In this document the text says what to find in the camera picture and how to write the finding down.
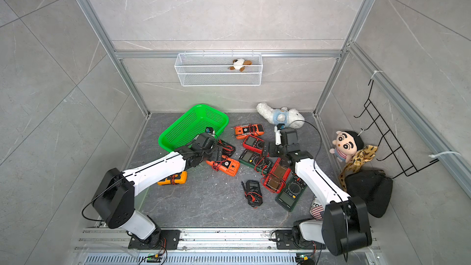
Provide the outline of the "green plastic basket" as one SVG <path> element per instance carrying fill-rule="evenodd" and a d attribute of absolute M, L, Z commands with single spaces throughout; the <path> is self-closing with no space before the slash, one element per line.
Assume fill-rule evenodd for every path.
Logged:
<path fill-rule="evenodd" d="M 167 152 L 189 143 L 206 128 L 212 128 L 216 136 L 221 136 L 229 124 L 229 117 L 208 105 L 198 104 L 184 113 L 158 139 L 159 146 Z"/>

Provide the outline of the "orange multimeter with black leads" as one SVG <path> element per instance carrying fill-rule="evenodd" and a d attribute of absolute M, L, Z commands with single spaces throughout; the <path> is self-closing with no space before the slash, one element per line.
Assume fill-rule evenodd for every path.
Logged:
<path fill-rule="evenodd" d="M 229 158 L 225 155 L 222 156 L 222 159 L 219 161 L 209 161 L 207 160 L 206 163 L 212 167 L 213 170 L 221 171 L 229 176 L 235 177 L 239 168 L 240 162 Z"/>

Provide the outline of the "small black multimeter red leads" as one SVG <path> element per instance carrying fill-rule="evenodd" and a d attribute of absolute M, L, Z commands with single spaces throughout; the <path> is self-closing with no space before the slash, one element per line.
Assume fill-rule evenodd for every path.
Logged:
<path fill-rule="evenodd" d="M 260 207 L 263 204 L 260 183 L 256 180 L 247 180 L 245 183 L 241 182 L 241 185 L 249 206 L 254 209 Z"/>

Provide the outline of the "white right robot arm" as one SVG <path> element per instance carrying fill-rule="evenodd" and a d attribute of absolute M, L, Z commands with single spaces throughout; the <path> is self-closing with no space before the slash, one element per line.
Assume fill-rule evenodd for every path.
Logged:
<path fill-rule="evenodd" d="M 372 245 L 366 203 L 344 192 L 321 170 L 309 152 L 301 150 L 295 129 L 276 128 L 271 147 L 311 189 L 325 212 L 322 221 L 306 220 L 293 226 L 301 242 L 324 244 L 334 256 Z"/>

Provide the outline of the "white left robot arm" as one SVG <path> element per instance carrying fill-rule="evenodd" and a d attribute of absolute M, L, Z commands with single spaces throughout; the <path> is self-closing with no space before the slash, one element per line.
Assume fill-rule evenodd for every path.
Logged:
<path fill-rule="evenodd" d="M 161 242 L 161 229 L 135 209 L 135 197 L 159 181 L 209 160 L 216 147 L 216 135 L 203 132 L 163 158 L 125 171 L 112 168 L 105 173 L 90 205 L 108 228 L 124 229 L 141 243 L 155 248 Z"/>

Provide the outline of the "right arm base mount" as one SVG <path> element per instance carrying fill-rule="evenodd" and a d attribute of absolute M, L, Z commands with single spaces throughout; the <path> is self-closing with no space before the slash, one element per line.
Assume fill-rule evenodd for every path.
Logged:
<path fill-rule="evenodd" d="M 278 250 L 325 249 L 325 244 L 305 240 L 302 237 L 300 224 L 308 221 L 310 221 L 310 219 L 298 220 L 293 223 L 293 227 L 290 229 L 277 229 L 270 234 L 269 240 L 276 243 Z"/>

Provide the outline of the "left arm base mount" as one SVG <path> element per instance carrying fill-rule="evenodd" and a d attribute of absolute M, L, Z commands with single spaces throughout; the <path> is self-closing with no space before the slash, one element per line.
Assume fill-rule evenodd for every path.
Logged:
<path fill-rule="evenodd" d="M 181 230 L 157 229 L 146 240 L 141 240 L 135 235 L 131 236 L 129 249 L 156 250 L 164 247 L 166 250 L 176 250 L 179 244 Z"/>

